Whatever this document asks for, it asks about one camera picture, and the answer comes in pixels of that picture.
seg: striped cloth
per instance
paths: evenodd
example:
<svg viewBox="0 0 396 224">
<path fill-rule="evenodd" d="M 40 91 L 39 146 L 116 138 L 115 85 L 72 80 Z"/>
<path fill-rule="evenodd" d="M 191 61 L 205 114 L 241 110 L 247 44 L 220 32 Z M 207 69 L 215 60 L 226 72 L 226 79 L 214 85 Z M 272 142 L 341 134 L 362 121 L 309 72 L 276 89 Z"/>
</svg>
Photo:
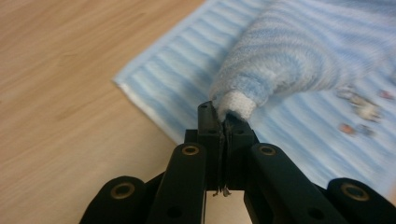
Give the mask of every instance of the striped cloth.
<svg viewBox="0 0 396 224">
<path fill-rule="evenodd" d="M 216 73 L 242 33 L 271 1 L 205 2 L 115 77 L 125 94 L 177 143 L 197 127 Z M 378 96 L 379 92 L 388 97 Z M 326 187 L 336 177 L 362 181 L 383 195 L 396 182 L 396 86 L 384 72 L 354 83 L 381 110 L 380 122 L 357 116 L 335 91 L 273 95 L 248 120 L 261 142 L 281 147 L 308 178 Z M 357 132 L 340 132 L 345 123 Z M 368 134 L 369 127 L 374 134 Z"/>
</svg>

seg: wood grain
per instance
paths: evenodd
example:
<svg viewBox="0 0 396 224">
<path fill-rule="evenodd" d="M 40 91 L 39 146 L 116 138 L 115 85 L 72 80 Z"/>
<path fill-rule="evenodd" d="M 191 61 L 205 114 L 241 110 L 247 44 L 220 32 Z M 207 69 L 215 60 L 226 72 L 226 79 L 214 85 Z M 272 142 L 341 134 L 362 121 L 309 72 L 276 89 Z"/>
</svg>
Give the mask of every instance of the wood grain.
<svg viewBox="0 0 396 224">
<path fill-rule="evenodd" d="M 203 1 L 0 1 L 0 223 L 78 223 L 109 179 L 165 169 L 175 144 L 111 79 Z M 206 223 L 248 223 L 241 200 Z"/>
</svg>

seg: wooden table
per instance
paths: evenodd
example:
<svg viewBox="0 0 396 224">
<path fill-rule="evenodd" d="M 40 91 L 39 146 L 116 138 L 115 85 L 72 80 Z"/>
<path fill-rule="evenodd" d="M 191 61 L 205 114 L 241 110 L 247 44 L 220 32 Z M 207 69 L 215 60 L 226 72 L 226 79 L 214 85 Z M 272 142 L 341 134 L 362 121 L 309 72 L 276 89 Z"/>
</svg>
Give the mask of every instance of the wooden table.
<svg viewBox="0 0 396 224">
<path fill-rule="evenodd" d="M 165 169 L 175 143 L 111 79 L 202 2 L 0 1 L 0 223 L 78 223 Z M 206 223 L 248 223 L 241 193 L 208 200 Z"/>
</svg>

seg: towel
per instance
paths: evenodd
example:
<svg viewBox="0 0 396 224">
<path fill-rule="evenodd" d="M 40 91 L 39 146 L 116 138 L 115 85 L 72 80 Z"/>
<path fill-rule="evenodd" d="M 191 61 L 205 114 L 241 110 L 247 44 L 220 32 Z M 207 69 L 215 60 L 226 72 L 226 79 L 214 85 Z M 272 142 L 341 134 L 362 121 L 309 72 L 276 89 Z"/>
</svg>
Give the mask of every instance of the towel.
<svg viewBox="0 0 396 224">
<path fill-rule="evenodd" d="M 274 0 L 244 33 L 211 88 L 220 119 L 248 119 L 276 93 L 345 86 L 396 71 L 395 1 Z"/>
</svg>

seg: screw hole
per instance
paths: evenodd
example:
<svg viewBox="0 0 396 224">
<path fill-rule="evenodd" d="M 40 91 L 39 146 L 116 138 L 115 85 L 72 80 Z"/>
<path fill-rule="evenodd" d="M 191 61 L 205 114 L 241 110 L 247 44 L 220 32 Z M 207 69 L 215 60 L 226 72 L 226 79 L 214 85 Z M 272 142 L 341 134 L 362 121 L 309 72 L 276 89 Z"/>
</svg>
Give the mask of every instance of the screw hole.
<svg viewBox="0 0 396 224">
<path fill-rule="evenodd" d="M 134 185 L 129 182 L 120 183 L 113 187 L 110 195 L 113 199 L 126 199 L 134 194 Z"/>
<path fill-rule="evenodd" d="M 274 156 L 276 154 L 276 151 L 271 147 L 259 147 L 259 150 L 266 156 Z"/>
<path fill-rule="evenodd" d="M 322 220 L 324 218 L 323 212 L 314 207 L 308 209 L 308 215 L 317 220 Z"/>
<path fill-rule="evenodd" d="M 168 215 L 171 218 L 177 218 L 177 217 L 181 217 L 183 215 L 183 212 L 178 206 L 173 206 L 168 208 L 168 210 L 166 211 L 166 215 Z"/>
<path fill-rule="evenodd" d="M 194 147 L 194 146 L 186 146 L 186 147 L 183 147 L 183 148 L 181 149 L 181 152 L 182 152 L 184 155 L 193 156 L 193 155 L 195 155 L 195 154 L 198 154 L 199 148 L 198 148 L 198 147 Z"/>
<path fill-rule="evenodd" d="M 341 191 L 343 191 L 346 196 L 356 201 L 365 202 L 370 199 L 369 194 L 364 189 L 353 184 L 344 183 L 341 186 Z"/>
</svg>

